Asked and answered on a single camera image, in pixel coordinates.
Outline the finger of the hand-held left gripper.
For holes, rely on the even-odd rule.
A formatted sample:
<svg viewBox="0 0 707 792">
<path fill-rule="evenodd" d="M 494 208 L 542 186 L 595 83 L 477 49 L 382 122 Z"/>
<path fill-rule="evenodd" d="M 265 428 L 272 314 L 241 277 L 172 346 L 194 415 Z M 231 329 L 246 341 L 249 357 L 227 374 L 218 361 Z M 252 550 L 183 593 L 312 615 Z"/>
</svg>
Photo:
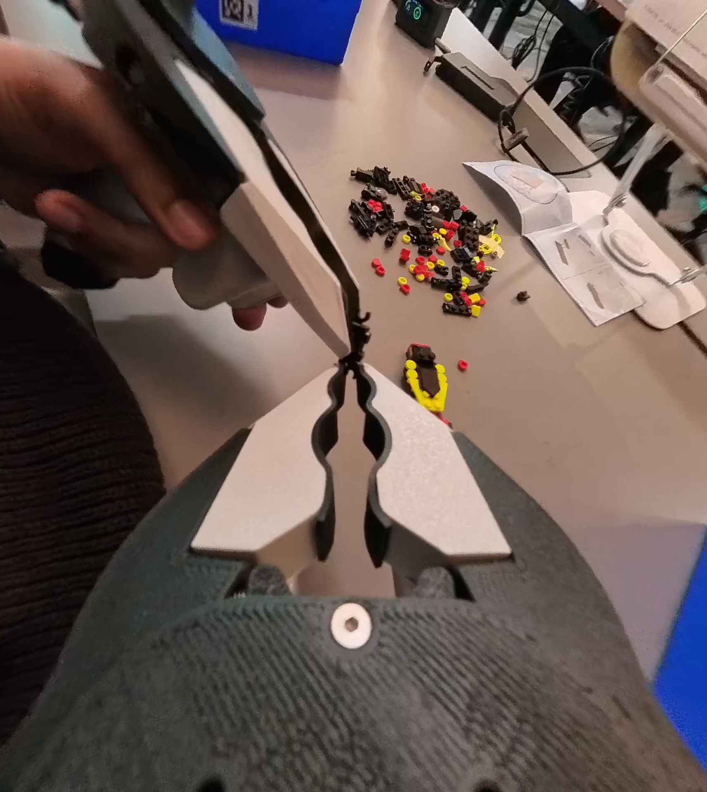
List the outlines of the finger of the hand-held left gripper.
<svg viewBox="0 0 707 792">
<path fill-rule="evenodd" d="M 278 287 L 278 296 L 336 357 L 345 356 L 359 286 L 308 191 L 261 120 L 235 110 L 190 65 L 180 69 L 242 172 L 220 222 Z"/>
</svg>

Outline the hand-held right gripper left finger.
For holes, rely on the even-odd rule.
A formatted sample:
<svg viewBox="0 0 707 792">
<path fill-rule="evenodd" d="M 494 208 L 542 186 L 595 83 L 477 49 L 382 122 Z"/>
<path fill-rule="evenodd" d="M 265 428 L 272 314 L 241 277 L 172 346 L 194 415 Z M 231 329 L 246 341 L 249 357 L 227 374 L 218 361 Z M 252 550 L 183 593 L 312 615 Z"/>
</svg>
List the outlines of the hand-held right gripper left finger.
<svg viewBox="0 0 707 792">
<path fill-rule="evenodd" d="M 286 578 L 327 560 L 336 523 L 327 456 L 338 411 L 337 365 L 253 423 L 191 549 L 275 566 Z"/>
</svg>

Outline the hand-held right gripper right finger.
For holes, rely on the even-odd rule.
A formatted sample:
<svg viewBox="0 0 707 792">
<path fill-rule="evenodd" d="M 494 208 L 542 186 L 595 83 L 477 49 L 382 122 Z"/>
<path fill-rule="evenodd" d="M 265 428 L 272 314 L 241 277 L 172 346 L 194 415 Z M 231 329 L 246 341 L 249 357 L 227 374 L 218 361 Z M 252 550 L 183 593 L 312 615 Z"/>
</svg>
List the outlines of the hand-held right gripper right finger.
<svg viewBox="0 0 707 792">
<path fill-rule="evenodd" d="M 370 364 L 355 380 L 372 457 L 365 544 L 375 567 L 389 567 L 395 595 L 411 595 L 426 569 L 511 558 L 454 432 Z"/>
</svg>

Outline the black lego part red stud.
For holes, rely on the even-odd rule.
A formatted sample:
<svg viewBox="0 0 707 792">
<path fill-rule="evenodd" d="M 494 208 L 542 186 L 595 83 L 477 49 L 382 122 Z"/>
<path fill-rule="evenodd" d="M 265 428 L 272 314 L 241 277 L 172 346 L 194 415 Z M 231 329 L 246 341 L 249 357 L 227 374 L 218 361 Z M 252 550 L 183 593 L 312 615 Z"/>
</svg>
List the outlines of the black lego part red stud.
<svg viewBox="0 0 707 792">
<path fill-rule="evenodd" d="M 362 313 L 357 310 L 356 315 L 348 322 L 350 351 L 339 359 L 339 371 L 356 374 L 360 370 L 366 347 L 371 340 L 370 319 L 370 312 Z"/>
</svg>

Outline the pile of lego pieces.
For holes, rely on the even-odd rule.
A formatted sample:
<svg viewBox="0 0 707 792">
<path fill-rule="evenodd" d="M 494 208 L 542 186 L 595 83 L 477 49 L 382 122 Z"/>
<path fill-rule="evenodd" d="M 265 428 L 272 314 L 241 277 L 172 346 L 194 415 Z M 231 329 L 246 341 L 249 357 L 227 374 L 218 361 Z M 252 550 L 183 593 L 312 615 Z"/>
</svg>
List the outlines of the pile of lego pieces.
<svg viewBox="0 0 707 792">
<path fill-rule="evenodd" d="M 479 317 L 505 255 L 498 220 L 481 219 L 450 189 L 393 175 L 385 166 L 353 168 L 349 179 L 359 188 L 348 203 L 350 226 L 362 240 L 382 243 L 383 255 L 371 260 L 373 272 L 385 277 L 392 251 L 401 293 L 424 284 L 440 293 L 444 314 Z"/>
</svg>

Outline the yellow red lego car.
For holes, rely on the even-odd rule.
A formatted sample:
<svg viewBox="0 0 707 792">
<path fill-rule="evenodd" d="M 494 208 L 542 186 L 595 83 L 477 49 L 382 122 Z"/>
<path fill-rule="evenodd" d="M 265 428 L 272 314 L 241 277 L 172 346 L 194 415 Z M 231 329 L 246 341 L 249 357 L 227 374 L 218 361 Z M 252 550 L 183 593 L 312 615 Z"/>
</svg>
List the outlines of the yellow red lego car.
<svg viewBox="0 0 707 792">
<path fill-rule="evenodd" d="M 412 343 L 406 350 L 402 387 L 421 407 L 438 418 L 448 429 L 453 425 L 444 415 L 448 382 L 445 367 L 427 344 Z"/>
</svg>

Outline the lego instruction booklet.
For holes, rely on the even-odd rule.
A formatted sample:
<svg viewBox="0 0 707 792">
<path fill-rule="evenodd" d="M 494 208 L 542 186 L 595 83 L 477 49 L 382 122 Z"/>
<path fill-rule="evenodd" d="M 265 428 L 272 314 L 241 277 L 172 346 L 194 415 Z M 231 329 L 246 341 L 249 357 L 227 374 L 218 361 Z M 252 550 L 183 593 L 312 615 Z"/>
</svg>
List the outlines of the lego instruction booklet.
<svg viewBox="0 0 707 792">
<path fill-rule="evenodd" d="M 644 305 L 641 295 L 574 221 L 572 194 L 559 178 L 508 160 L 463 165 L 513 205 L 521 235 L 594 326 Z"/>
</svg>

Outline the person's left hand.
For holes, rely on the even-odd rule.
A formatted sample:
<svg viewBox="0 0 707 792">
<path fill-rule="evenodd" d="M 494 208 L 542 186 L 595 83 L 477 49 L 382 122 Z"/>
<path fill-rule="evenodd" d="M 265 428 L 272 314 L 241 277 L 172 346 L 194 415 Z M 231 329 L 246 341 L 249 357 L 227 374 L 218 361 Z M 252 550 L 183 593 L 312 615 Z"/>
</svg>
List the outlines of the person's left hand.
<svg viewBox="0 0 707 792">
<path fill-rule="evenodd" d="M 115 172 L 148 218 L 124 222 L 68 189 Z M 220 235 L 141 132 L 108 76 L 0 37 L 0 203 L 64 238 L 101 279 L 148 279 Z M 28 281 L 0 275 L 0 320 L 41 323 L 58 306 Z"/>
</svg>

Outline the blue bin with white tag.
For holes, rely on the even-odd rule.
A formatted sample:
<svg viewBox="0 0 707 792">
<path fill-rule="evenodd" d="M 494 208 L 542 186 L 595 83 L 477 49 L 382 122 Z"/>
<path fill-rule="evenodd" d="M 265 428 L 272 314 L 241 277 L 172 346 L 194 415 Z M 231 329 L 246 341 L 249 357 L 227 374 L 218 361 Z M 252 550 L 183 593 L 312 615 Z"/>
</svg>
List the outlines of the blue bin with white tag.
<svg viewBox="0 0 707 792">
<path fill-rule="evenodd" d="M 360 1 L 197 1 L 226 42 L 342 64 Z"/>
</svg>

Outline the person's black sweater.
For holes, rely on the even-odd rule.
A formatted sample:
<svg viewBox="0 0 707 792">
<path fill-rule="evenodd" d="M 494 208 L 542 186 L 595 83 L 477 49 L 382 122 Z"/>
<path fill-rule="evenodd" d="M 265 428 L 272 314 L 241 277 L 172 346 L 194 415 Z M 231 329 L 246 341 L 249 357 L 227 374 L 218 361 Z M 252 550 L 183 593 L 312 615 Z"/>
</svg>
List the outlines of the person's black sweater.
<svg viewBox="0 0 707 792">
<path fill-rule="evenodd" d="M 148 425 L 101 344 L 0 266 L 0 748 L 163 494 Z"/>
</svg>

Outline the black device green light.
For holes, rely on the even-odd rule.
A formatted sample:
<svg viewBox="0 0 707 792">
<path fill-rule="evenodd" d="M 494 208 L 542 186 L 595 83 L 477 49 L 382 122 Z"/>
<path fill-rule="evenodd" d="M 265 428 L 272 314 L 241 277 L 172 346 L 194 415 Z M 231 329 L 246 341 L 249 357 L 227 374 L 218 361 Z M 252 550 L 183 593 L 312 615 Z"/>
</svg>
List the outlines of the black device green light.
<svg viewBox="0 0 707 792">
<path fill-rule="evenodd" d="M 428 50 L 436 47 L 457 1 L 395 1 L 395 25 Z"/>
</svg>

